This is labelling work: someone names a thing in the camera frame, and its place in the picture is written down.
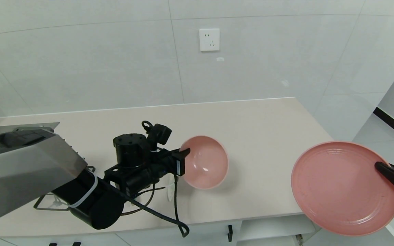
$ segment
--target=white tiled wall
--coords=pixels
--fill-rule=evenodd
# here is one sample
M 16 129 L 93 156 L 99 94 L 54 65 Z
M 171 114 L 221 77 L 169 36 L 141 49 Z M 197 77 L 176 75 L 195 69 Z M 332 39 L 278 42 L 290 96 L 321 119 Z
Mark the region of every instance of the white tiled wall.
M 296 96 L 352 140 L 393 81 L 394 0 L 0 0 L 0 117 Z

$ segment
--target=white cable tie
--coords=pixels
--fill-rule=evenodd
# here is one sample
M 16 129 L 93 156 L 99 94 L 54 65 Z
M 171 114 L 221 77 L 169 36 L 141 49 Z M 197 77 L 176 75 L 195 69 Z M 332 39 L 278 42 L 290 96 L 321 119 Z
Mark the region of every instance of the white cable tie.
M 75 208 L 75 207 L 80 206 L 80 204 L 82 204 L 82 203 L 84 202 L 84 200 L 86 200 L 86 198 L 87 198 L 87 197 L 95 190 L 95 188 L 97 187 L 97 184 L 98 184 L 97 175 L 95 175 L 95 174 L 94 174 L 93 172 L 91 172 L 91 171 L 89 171 L 89 172 L 92 173 L 92 175 L 94 175 L 94 177 L 95 177 L 94 184 L 93 184 L 92 187 L 88 190 L 88 192 L 86 192 L 86 194 L 80 198 L 80 200 L 78 200 L 78 201 L 77 201 L 76 203 L 74 203 L 74 204 L 71 204 L 71 205 L 68 204 L 68 207 Z

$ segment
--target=white wall outlet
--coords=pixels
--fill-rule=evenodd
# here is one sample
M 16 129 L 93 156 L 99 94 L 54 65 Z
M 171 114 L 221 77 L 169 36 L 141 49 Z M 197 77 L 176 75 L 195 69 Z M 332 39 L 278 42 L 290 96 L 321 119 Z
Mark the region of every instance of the white wall outlet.
M 220 29 L 200 29 L 200 51 L 220 50 Z

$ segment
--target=beige countertop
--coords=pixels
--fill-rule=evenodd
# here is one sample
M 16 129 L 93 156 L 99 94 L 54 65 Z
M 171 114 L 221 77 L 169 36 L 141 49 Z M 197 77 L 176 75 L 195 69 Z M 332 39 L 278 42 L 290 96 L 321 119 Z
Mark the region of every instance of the beige countertop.
M 95 173 L 116 164 L 112 139 L 144 133 L 141 121 L 172 129 L 165 146 L 179 148 L 196 135 L 225 146 L 230 160 L 226 180 L 212 190 L 196 190 L 180 180 L 178 211 L 186 224 L 278 217 L 302 213 L 291 192 L 291 170 L 309 147 L 332 140 L 295 98 L 156 106 L 0 118 L 0 126 L 60 122 L 55 132 L 79 152 Z M 167 184 L 166 178 L 159 185 Z M 150 194 L 146 193 L 142 201 Z M 145 211 L 94 230 L 68 211 L 35 210 L 35 201 L 0 218 L 0 237 L 73 235 L 172 226 Z M 149 207 L 174 217 L 166 190 L 156 191 Z M 126 203 L 125 210 L 133 210 Z

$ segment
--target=black cable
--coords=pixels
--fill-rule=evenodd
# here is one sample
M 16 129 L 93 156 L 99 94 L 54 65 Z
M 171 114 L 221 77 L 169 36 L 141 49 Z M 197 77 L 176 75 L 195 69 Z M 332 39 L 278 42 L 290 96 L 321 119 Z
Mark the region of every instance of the black cable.
M 136 194 L 135 197 L 138 197 L 138 196 L 140 196 L 140 195 L 142 195 L 144 193 L 147 193 L 147 192 L 151 191 L 152 195 L 150 196 L 150 199 L 147 201 L 147 203 L 144 205 L 144 206 L 148 206 L 150 204 L 150 202 L 152 201 L 153 196 L 155 195 L 155 190 L 162 190 L 162 189 L 165 189 L 165 187 L 155 188 L 155 184 L 153 184 L 153 188 L 152 189 L 146 190 L 146 191 L 143 191 L 143 192 L 139 192 L 138 194 Z M 129 211 L 129 212 L 123 212 L 123 213 L 121 213 L 121 216 L 132 215 L 132 214 L 134 214 L 136 212 L 139 212 L 141 210 L 142 210 L 142 208 L 139 208 L 139 209 L 136 209 L 136 210 L 133 210 L 133 211 Z
M 151 213 L 152 215 L 154 215 L 156 217 L 159 217 L 159 218 L 161 218 L 161 219 L 163 219 L 165 221 L 168 221 L 168 222 L 170 222 L 172 224 L 178 225 L 180 229 L 181 229 L 181 227 L 184 228 L 186 232 L 182 232 L 182 229 L 180 230 L 180 232 L 182 233 L 182 237 L 186 237 L 189 234 L 189 227 L 185 223 L 183 223 L 183 222 L 181 222 L 179 220 L 175 220 L 173 218 L 170 218 L 168 216 L 165 216 L 163 214 L 160 214 L 160 213 L 154 211 L 153 209 L 151 209 L 151 208 L 149 208 L 147 206 L 144 206 L 143 204 L 141 204 L 140 202 L 138 202 L 135 199 L 131 198 L 130 196 L 128 196 L 124 192 L 121 192 L 120 190 L 118 190 L 118 192 L 124 199 L 126 199 L 130 203 L 138 206 L 139 208 L 141 208 L 141 209 Z
M 174 175 L 174 213 L 175 213 L 175 219 L 177 221 L 179 221 L 179 214 L 177 212 L 177 181 L 179 180 L 179 178 Z M 186 230 L 186 232 L 183 232 L 183 229 L 177 225 L 179 227 L 180 233 L 182 234 L 182 237 L 186 237 L 189 234 L 189 228 Z
M 166 188 L 166 187 L 160 187 L 160 188 L 156 188 L 156 189 L 155 189 L 155 187 L 154 187 L 154 185 L 153 185 L 153 189 L 145 190 L 145 191 L 143 191 L 143 192 L 139 192 L 138 194 L 136 194 L 136 197 L 138 197 L 138 196 L 140 196 L 140 195 L 142 195 L 142 194 L 144 194 L 144 193 L 150 192 L 150 191 L 163 190 L 163 189 L 165 189 L 165 188 Z

